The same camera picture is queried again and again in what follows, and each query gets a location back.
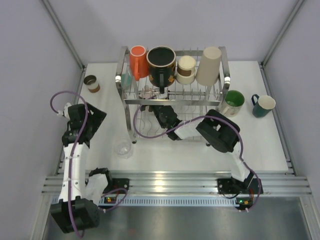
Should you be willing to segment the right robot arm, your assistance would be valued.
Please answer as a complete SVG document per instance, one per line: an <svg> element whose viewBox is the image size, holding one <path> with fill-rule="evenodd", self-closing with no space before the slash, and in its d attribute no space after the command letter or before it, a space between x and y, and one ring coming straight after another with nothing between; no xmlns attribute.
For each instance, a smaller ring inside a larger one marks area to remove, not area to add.
<svg viewBox="0 0 320 240"><path fill-rule="evenodd" d="M151 105L149 108L171 140L202 136L218 152L231 155L229 166L236 191L245 193L252 187L254 174L244 162L244 144L237 124L213 109L204 116L182 122L169 105Z"/></svg>

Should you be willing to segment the pink translucent tumbler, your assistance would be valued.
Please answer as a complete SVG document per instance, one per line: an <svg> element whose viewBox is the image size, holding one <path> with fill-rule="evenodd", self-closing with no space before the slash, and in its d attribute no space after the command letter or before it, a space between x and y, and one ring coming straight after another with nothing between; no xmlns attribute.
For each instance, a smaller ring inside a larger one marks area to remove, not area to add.
<svg viewBox="0 0 320 240"><path fill-rule="evenodd" d="M156 97L155 91L148 85L145 85L138 95L139 99L154 99Z"/></svg>

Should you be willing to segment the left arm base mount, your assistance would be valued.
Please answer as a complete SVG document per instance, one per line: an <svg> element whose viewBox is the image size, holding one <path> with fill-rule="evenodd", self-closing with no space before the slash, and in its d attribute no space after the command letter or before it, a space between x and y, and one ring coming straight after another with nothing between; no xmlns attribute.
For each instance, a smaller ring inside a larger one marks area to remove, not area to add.
<svg viewBox="0 0 320 240"><path fill-rule="evenodd" d="M110 183L108 183L105 193L110 192L115 189L126 189L129 190L130 179L129 178L113 178Z"/></svg>

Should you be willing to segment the steel cup cream brown sleeve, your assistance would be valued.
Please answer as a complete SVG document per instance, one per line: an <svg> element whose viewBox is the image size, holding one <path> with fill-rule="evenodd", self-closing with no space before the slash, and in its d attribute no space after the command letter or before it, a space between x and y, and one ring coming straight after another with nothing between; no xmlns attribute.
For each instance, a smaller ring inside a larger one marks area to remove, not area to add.
<svg viewBox="0 0 320 240"><path fill-rule="evenodd" d="M192 84L196 75L196 60L190 56L182 56L177 62L176 80L182 85Z"/></svg>

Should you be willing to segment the black mug with orange print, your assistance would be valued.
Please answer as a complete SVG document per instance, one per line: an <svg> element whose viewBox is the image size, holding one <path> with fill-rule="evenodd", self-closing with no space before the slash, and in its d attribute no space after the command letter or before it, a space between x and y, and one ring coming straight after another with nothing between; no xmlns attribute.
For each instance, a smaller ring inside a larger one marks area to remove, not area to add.
<svg viewBox="0 0 320 240"><path fill-rule="evenodd" d="M159 88L160 94L175 81L176 53L168 46L156 46L146 55L150 83Z"/></svg>

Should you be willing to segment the clear glass cup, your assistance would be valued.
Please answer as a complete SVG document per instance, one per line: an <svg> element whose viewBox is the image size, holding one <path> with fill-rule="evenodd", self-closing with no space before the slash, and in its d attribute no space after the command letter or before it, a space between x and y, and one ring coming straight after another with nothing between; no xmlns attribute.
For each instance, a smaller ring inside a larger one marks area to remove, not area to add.
<svg viewBox="0 0 320 240"><path fill-rule="evenodd" d="M113 152L122 159L128 159L133 154L132 142L124 137L118 138L113 143Z"/></svg>

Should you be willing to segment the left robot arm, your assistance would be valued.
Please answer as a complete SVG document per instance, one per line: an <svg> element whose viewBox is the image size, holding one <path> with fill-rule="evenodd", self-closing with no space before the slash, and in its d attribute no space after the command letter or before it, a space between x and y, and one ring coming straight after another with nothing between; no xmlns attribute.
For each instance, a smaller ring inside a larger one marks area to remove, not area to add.
<svg viewBox="0 0 320 240"><path fill-rule="evenodd" d="M58 202L51 205L50 213L67 234L98 227L99 201L114 188L114 181L107 168L96 168L86 176L90 141L107 114L89 103L67 103L62 115L68 119L61 138L64 173Z"/></svg>

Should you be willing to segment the steel two-tier dish rack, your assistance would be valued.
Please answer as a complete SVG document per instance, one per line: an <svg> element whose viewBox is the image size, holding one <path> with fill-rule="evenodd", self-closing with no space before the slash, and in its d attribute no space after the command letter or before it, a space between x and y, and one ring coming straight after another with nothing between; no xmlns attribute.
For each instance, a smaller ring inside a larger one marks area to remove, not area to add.
<svg viewBox="0 0 320 240"><path fill-rule="evenodd" d="M134 126L136 123L140 123L141 120L133 118L130 112L130 105L199 106L199 109L202 111L204 107L219 107L222 104L229 91L231 78L227 49L224 46L220 46L219 49L221 50L220 65L222 69L219 71L216 84L204 87L195 82L190 85L182 85L175 82L173 85L165 88L164 94L160 94L159 88L149 84L148 77L140 81L132 79L130 88L123 89L122 74L131 74L131 68L129 66L129 48L127 46L121 47L115 74L115 85L124 107L126 128L132 144L137 143L138 137L138 130ZM149 86L154 90L156 93L154 99L139 99L139 93L145 86Z"/></svg>

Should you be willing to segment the beige paper cup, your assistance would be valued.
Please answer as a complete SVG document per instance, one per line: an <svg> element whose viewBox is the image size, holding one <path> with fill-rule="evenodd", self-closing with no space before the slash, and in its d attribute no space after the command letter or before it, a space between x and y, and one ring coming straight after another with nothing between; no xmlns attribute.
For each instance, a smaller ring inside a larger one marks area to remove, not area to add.
<svg viewBox="0 0 320 240"><path fill-rule="evenodd" d="M211 46L203 50L195 76L200 85L210 87L217 82L221 56L222 53L218 47Z"/></svg>

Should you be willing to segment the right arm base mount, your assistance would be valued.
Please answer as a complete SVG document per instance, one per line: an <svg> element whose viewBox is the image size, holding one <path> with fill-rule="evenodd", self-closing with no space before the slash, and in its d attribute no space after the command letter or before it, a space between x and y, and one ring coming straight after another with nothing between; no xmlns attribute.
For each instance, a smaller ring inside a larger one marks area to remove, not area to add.
<svg viewBox="0 0 320 240"><path fill-rule="evenodd" d="M229 199L237 197L239 194L245 194L252 183L253 179L239 181L234 178L218 178L217 189L220 195L232 195Z"/></svg>

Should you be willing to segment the dark teal mug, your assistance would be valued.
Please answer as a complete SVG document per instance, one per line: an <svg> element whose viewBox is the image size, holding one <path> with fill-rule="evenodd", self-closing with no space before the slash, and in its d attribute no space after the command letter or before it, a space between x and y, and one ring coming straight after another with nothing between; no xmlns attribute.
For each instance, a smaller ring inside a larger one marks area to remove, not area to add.
<svg viewBox="0 0 320 240"><path fill-rule="evenodd" d="M253 104L252 114L256 118L265 117L276 106L276 101L268 95L259 96L254 94L251 97L251 102Z"/></svg>

